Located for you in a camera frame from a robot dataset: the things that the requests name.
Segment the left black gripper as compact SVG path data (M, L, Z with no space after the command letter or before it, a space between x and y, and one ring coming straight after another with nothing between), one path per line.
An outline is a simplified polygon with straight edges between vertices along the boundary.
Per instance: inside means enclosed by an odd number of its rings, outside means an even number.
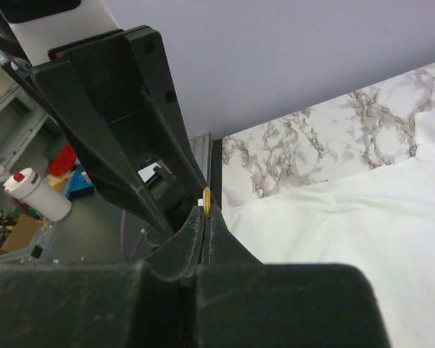
M163 162L196 199L206 180L191 151L162 36L147 25L61 46L31 70L37 89L109 203L163 238L182 226L169 194L156 196L139 171Z

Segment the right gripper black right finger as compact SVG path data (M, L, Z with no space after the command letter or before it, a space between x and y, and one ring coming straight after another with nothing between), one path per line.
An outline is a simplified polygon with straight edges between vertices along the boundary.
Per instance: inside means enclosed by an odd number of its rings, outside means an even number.
M198 347L389 347L373 288L351 265L261 263L207 212L194 274Z

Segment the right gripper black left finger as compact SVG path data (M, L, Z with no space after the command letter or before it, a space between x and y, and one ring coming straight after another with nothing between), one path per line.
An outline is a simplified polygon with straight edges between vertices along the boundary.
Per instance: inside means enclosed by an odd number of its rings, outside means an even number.
M193 347L204 212L137 262L0 265L0 347Z

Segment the white t-shirt with flower print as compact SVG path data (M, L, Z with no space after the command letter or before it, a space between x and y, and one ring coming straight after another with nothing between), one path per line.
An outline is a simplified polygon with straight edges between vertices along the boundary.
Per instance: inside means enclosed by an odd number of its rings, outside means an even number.
M435 347L435 111L415 116L415 156L225 212L265 263L339 262L371 282L394 347Z

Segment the red plastic bin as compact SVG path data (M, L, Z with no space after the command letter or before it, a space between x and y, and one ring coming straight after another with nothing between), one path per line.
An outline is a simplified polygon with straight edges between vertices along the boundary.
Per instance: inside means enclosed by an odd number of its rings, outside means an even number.
M66 143L61 152L56 156L50 164L49 174L59 177L67 172L70 172L75 164L76 154L69 143Z

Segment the white bottle red cap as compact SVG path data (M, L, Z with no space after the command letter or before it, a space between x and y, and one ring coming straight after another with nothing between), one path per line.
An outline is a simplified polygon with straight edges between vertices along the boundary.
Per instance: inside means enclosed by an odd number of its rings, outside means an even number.
M7 195L29 205L52 222L65 218L72 207L64 194L55 190L30 167L11 175L3 187Z

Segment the cardboard box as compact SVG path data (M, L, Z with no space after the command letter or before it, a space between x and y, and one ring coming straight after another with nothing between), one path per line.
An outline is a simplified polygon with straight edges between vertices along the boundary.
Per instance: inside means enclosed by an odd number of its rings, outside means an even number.
M15 252L28 247L42 222L27 215L21 215L10 235L0 248L0 254Z

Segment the aluminium rail frame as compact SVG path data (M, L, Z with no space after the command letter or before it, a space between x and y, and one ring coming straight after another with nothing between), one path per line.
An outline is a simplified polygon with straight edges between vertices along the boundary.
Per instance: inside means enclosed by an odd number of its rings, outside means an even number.
M209 185L215 203L222 207L222 156L223 142L214 139L211 133L205 133L189 140L192 153Z

